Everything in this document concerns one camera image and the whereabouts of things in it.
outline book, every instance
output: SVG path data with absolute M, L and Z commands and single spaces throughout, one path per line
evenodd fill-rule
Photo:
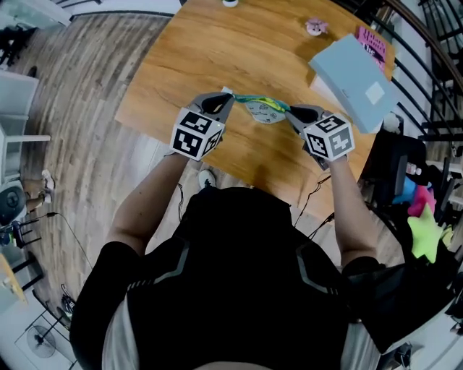
M 363 134 L 374 132 L 397 104 L 391 82 L 354 35 L 333 42 L 309 65 Z
M 358 27 L 356 38 L 362 44 L 363 48 L 375 59 L 381 71 L 384 71 L 384 66 L 386 65 L 386 44 L 363 26 Z

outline small pink toy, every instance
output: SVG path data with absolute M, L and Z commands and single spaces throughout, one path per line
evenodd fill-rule
M 309 32 L 309 34 L 312 36 L 319 36 L 322 33 L 328 33 L 326 30 L 328 23 L 324 22 L 323 20 L 319 20 L 318 18 L 310 18 L 305 23 L 305 27 L 307 32 Z
M 408 209 L 408 214 L 413 217 L 421 217 L 422 211 L 425 209 L 426 203 L 429 204 L 431 212 L 434 214 L 436 208 L 436 200 L 434 199 L 434 191 L 426 189 L 426 186 L 418 185 L 413 203 Z

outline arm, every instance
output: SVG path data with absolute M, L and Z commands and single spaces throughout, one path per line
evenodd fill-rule
M 376 257 L 378 231 L 345 157 L 330 163 L 336 240 L 345 267 L 358 257 Z
M 119 206 L 106 243 L 121 241 L 144 255 L 187 162 L 180 154 L 164 157 Z

